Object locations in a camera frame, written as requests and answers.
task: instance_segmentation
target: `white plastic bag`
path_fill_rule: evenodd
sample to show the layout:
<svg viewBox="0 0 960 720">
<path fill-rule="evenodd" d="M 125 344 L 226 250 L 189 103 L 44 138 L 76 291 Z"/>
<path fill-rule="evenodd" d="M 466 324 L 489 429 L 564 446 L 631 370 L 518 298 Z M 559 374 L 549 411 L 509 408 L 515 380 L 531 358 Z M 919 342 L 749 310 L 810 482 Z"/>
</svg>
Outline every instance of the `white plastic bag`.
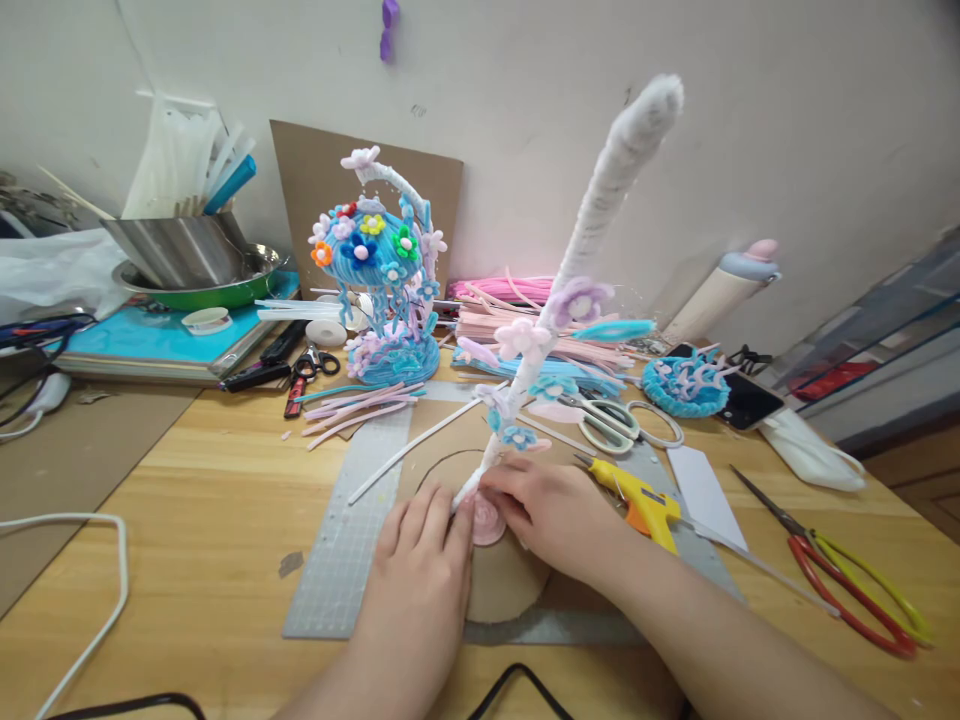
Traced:
<svg viewBox="0 0 960 720">
<path fill-rule="evenodd" d="M 133 294 L 110 277 L 126 259 L 103 228 L 0 240 L 0 324 L 35 320 L 38 307 L 50 314 L 82 307 L 102 320 Z"/>
<path fill-rule="evenodd" d="M 804 482 L 845 492 L 858 492 L 867 486 L 863 465 L 821 440 L 793 410 L 766 418 L 757 429 Z"/>
</svg>

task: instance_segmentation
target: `green bowl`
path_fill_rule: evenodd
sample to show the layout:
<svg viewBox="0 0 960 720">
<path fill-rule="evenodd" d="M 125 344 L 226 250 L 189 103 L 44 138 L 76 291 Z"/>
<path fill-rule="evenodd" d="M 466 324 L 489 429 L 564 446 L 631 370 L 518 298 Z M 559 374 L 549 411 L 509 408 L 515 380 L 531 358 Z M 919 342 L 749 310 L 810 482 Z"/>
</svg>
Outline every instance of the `green bowl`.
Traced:
<svg viewBox="0 0 960 720">
<path fill-rule="evenodd" d="M 230 285 L 203 288 L 202 290 L 158 290 L 129 260 L 120 263 L 113 271 L 113 281 L 133 292 L 149 295 L 171 310 L 193 312 L 210 307 L 225 307 L 228 310 L 244 307 L 254 300 L 265 298 L 276 285 L 276 270 L 283 260 L 273 248 L 251 243 L 248 254 L 253 275 Z"/>
</svg>

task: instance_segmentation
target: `pipe cleaner craft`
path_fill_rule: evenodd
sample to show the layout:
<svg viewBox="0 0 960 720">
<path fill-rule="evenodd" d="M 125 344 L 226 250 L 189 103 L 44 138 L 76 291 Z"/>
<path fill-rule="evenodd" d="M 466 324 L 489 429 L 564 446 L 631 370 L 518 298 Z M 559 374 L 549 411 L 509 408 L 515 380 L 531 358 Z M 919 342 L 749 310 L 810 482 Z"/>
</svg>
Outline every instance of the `pipe cleaner craft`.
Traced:
<svg viewBox="0 0 960 720">
<path fill-rule="evenodd" d="M 726 407 L 730 386 L 725 375 L 740 366 L 724 369 L 726 360 L 719 352 L 719 343 L 694 349 L 689 358 L 668 357 L 647 363 L 643 369 L 643 391 L 659 407 L 674 417 L 709 417 Z"/>
<path fill-rule="evenodd" d="M 516 424 L 520 408 L 534 389 L 547 355 L 560 339 L 560 331 L 574 322 L 596 322 L 602 315 L 603 303 L 613 297 L 612 287 L 595 282 L 588 273 L 600 254 L 603 238 L 620 210 L 627 190 L 673 127 L 682 105 L 680 78 L 661 75 L 654 78 L 636 101 L 614 120 L 581 201 L 573 235 L 547 304 L 535 324 L 530 318 L 517 318 L 511 326 L 499 329 L 495 335 L 500 343 L 501 371 L 512 359 L 520 356 L 521 360 L 510 387 L 502 394 L 484 399 L 491 411 L 496 411 L 495 423 L 490 423 L 488 417 L 493 434 L 480 467 L 454 499 L 454 509 L 479 485 L 480 477 L 497 462 L 504 450 L 524 451 L 539 442 L 532 430 Z M 597 334 L 622 341 L 625 331 L 630 329 L 624 325 L 608 325 Z M 643 323 L 632 328 L 638 335 L 645 334 L 645 329 L 648 330 L 649 326 Z M 541 387 L 551 385 L 549 382 L 536 385 L 537 390 Z M 550 394 L 546 391 L 539 394 L 538 399 L 548 400 Z"/>
<path fill-rule="evenodd" d="M 337 281 L 340 321 L 350 310 L 347 290 L 366 285 L 373 298 L 370 330 L 346 345 L 347 374 L 368 385 L 422 382 L 440 364 L 432 333 L 433 301 L 440 292 L 437 256 L 446 251 L 443 232 L 433 227 L 430 201 L 393 168 L 378 163 L 380 148 L 354 150 L 340 164 L 362 185 L 384 180 L 400 191 L 400 217 L 363 195 L 320 215 L 309 243 L 314 262 Z"/>
</svg>

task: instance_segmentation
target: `hand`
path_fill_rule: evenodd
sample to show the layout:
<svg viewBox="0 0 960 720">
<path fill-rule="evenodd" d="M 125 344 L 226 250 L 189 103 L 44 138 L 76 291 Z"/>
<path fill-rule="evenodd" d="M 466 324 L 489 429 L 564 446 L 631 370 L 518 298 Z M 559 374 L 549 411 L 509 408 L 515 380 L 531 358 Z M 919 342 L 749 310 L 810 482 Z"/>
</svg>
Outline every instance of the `hand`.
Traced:
<svg viewBox="0 0 960 720">
<path fill-rule="evenodd" d="M 570 465 L 538 465 L 508 453 L 480 478 L 507 525 L 543 561 L 604 592 L 619 548 L 635 534 L 593 480 Z"/>
<path fill-rule="evenodd" d="M 470 596 L 473 501 L 453 519 L 453 493 L 423 487 L 384 521 L 347 654 L 390 716 L 422 718 L 450 674 Z"/>
</svg>

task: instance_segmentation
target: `wooden desk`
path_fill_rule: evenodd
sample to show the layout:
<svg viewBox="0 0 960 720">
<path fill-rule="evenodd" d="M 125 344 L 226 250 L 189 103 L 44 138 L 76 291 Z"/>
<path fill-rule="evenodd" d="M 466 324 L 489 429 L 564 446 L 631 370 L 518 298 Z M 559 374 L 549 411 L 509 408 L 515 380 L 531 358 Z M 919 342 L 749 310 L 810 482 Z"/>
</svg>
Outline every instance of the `wooden desk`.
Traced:
<svg viewBox="0 0 960 720">
<path fill-rule="evenodd" d="M 455 377 L 448 367 L 438 374 Z M 306 453 L 296 435 L 281 442 L 301 426 L 285 423 L 282 407 L 275 395 L 203 393 L 105 503 L 129 525 L 130 601 L 58 710 L 179 690 L 210 718 L 261 719 L 339 651 L 338 642 L 281 639 L 300 573 L 280 579 L 278 568 L 288 553 L 309 551 L 347 445 L 334 439 Z M 688 444 L 709 454 L 756 554 L 806 585 L 786 532 L 727 470 L 731 462 L 801 522 L 876 562 L 926 614 L 938 647 L 894 659 L 721 551 L 751 608 L 903 717 L 956 717 L 960 548 L 876 481 L 857 496 L 814 489 L 756 434 L 713 421 L 684 426 Z M 84 529 L 0 622 L 3 717 L 32 718 L 100 628 L 116 602 L 115 553 L 111 528 Z M 534 668 L 574 717 L 675 718 L 680 707 L 649 647 L 464 646 L 438 715 L 466 717 L 515 661 Z M 552 717 L 526 681 L 497 707 L 492 717 Z"/>
</svg>

